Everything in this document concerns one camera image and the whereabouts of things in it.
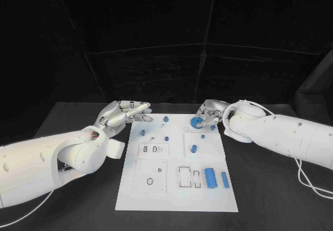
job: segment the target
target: white robotic arm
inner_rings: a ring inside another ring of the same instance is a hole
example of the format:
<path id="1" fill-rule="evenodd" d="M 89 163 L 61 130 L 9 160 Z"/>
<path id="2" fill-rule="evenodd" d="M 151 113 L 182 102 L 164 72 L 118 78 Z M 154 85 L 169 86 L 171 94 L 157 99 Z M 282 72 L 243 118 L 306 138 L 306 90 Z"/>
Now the white robotic arm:
<path id="1" fill-rule="evenodd" d="M 93 126 L 1 147 L 0 208 L 31 200 L 93 173 L 106 156 L 118 159 L 125 144 L 109 138 L 123 129 L 125 123 L 152 121 L 141 114 L 151 112 L 148 107 L 148 103 L 113 101 L 102 109 Z M 66 164 L 61 169 L 57 169 L 56 159 Z"/>
<path id="2" fill-rule="evenodd" d="M 220 121 L 224 135 L 234 140 L 255 142 L 273 152 L 333 169 L 333 127 L 270 112 L 266 115 L 263 107 L 247 101 L 227 104 L 206 100 L 195 116 L 200 112 L 208 114 L 195 125 L 198 128 Z"/>

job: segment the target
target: white cable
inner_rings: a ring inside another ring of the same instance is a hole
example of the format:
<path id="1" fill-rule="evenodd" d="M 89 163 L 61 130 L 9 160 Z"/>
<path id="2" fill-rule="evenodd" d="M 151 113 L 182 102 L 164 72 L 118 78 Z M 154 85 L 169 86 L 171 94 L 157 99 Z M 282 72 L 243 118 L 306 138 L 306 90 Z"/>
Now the white cable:
<path id="1" fill-rule="evenodd" d="M 273 115 L 273 113 L 272 113 L 263 106 L 260 106 L 257 103 L 255 103 L 255 102 L 252 102 L 252 101 L 246 101 L 246 102 L 250 103 L 252 105 L 255 105 L 256 107 L 259 107 L 260 109 L 266 110 L 268 113 L 270 113 L 270 114 Z M 309 187 L 309 188 L 312 189 L 312 191 L 314 191 L 321 197 L 324 197 L 324 198 L 327 198 L 327 199 L 333 199 L 333 197 L 325 196 L 325 195 L 322 195 L 322 194 L 319 194 L 319 193 L 317 192 L 317 190 L 319 190 L 319 191 L 322 191 L 322 192 L 325 192 L 325 193 L 328 193 L 328 194 L 333 194 L 333 192 L 329 192 L 329 191 L 327 191 L 327 190 L 324 190 L 324 189 L 317 188 L 317 187 L 312 186 L 312 184 L 311 184 L 311 182 L 309 182 L 309 180 L 308 180 L 308 178 L 306 178 L 306 175 L 305 175 L 305 173 L 304 173 L 304 171 L 302 171 L 302 169 L 301 169 L 301 160 L 299 160 L 299 163 L 298 163 L 298 161 L 296 161 L 296 159 L 295 159 L 295 164 L 298 165 L 298 181 L 299 181 L 299 183 L 301 183 L 302 185 L 305 185 L 306 187 Z M 304 178 L 305 178 L 308 184 L 305 184 L 305 183 L 301 181 L 301 179 L 299 179 L 299 173 L 302 174 L 302 176 L 304 176 Z"/>
<path id="2" fill-rule="evenodd" d="M 18 222 L 21 219 L 24 219 L 24 218 L 35 211 L 35 209 L 41 206 L 41 204 L 44 203 L 44 201 L 48 199 L 50 194 L 46 196 L 46 198 L 44 198 L 44 200 L 41 201 L 41 203 L 38 204 L 38 206 L 33 209 L 33 211 L 31 211 L 25 216 L 22 216 L 18 220 L 12 221 L 11 223 L 8 223 L 8 224 L 5 224 L 5 225 L 1 225 L 0 228 L 12 225 L 15 222 Z"/>

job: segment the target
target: white board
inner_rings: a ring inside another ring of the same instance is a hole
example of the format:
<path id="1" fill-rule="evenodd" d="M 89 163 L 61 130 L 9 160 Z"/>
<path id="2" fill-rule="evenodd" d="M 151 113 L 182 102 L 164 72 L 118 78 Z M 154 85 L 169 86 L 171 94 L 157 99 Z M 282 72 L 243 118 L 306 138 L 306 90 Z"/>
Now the white board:
<path id="1" fill-rule="evenodd" d="M 149 116 L 154 118 L 152 122 L 133 122 L 131 125 L 115 210 L 237 212 L 217 128 L 213 131 L 210 127 L 194 129 L 190 126 L 193 115 L 149 114 Z M 164 116 L 168 117 L 168 122 L 162 121 Z M 185 153 L 191 139 L 197 145 L 197 155 L 201 154 L 203 147 L 208 150 L 204 158 L 188 156 Z M 141 153 L 142 144 L 145 146 L 168 144 L 167 154 Z M 187 167 L 188 175 L 184 170 L 180 171 L 180 167 Z M 208 167 L 214 169 L 217 182 L 214 189 L 206 187 L 203 170 Z M 165 171 L 162 169 L 161 172 L 155 171 L 158 168 L 165 168 Z M 227 189 L 223 187 L 221 172 L 226 172 Z M 180 174 L 184 175 L 184 186 L 190 181 L 190 187 L 180 187 Z"/>

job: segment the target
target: blue object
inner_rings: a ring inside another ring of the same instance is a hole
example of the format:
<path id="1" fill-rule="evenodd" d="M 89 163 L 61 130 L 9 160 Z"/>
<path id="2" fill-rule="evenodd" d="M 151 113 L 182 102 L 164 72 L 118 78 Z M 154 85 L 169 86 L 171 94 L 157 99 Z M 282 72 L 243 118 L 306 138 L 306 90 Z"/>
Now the blue object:
<path id="1" fill-rule="evenodd" d="M 195 128 L 195 129 L 201 129 L 201 127 L 200 127 L 200 128 L 195 127 L 195 125 L 197 125 L 201 121 L 203 121 L 201 118 L 193 117 L 191 120 L 190 120 L 190 125 L 191 125 L 191 127 Z"/>
<path id="2" fill-rule="evenodd" d="M 206 186 L 208 189 L 213 189 L 217 187 L 213 168 L 204 169 L 204 175 L 206 175 Z"/>
<path id="3" fill-rule="evenodd" d="M 191 146 L 190 152 L 195 153 L 195 145 Z"/>
<path id="4" fill-rule="evenodd" d="M 229 184 L 227 184 L 227 178 L 226 178 L 226 173 L 224 172 L 221 172 L 221 178 L 223 178 L 223 187 L 227 189 Z"/>

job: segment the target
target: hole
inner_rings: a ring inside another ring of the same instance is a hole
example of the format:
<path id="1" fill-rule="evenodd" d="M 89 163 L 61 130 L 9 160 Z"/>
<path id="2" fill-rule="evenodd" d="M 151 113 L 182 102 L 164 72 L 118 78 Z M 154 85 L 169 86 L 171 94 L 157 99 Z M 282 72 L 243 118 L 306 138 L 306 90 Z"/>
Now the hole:
<path id="1" fill-rule="evenodd" d="M 2 170 L 4 170 L 5 172 L 8 171 L 8 164 L 7 164 L 7 163 L 2 164 Z"/>
<path id="2" fill-rule="evenodd" d="M 151 179 L 151 178 L 148 178 L 148 179 L 146 179 L 146 184 L 148 184 L 148 185 L 151 185 L 151 184 L 152 184 L 152 182 L 154 182 L 154 181 L 152 181 L 152 179 Z"/>
<path id="3" fill-rule="evenodd" d="M 43 153 L 38 154 L 41 161 L 44 161 L 44 155 Z"/>

